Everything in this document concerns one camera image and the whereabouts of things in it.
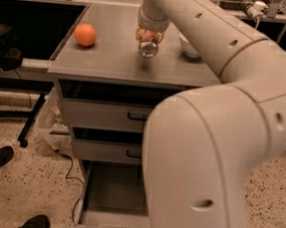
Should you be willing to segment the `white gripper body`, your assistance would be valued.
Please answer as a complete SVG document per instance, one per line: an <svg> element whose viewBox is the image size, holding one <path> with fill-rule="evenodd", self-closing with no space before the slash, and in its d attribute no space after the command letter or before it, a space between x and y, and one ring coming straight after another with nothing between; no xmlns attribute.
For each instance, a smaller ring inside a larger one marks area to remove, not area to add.
<svg viewBox="0 0 286 228"><path fill-rule="evenodd" d="M138 13L138 19L140 27L158 33L163 33L170 23L169 18L164 12L150 0L143 0Z"/></svg>

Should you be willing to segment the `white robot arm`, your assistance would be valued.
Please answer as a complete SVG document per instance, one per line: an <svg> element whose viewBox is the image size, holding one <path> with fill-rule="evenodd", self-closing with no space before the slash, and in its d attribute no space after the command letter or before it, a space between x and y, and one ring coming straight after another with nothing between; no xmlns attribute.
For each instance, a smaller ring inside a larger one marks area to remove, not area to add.
<svg viewBox="0 0 286 228"><path fill-rule="evenodd" d="M143 135L151 228L246 228L242 187L286 150L286 52L209 0L150 0L220 84L165 99Z"/></svg>

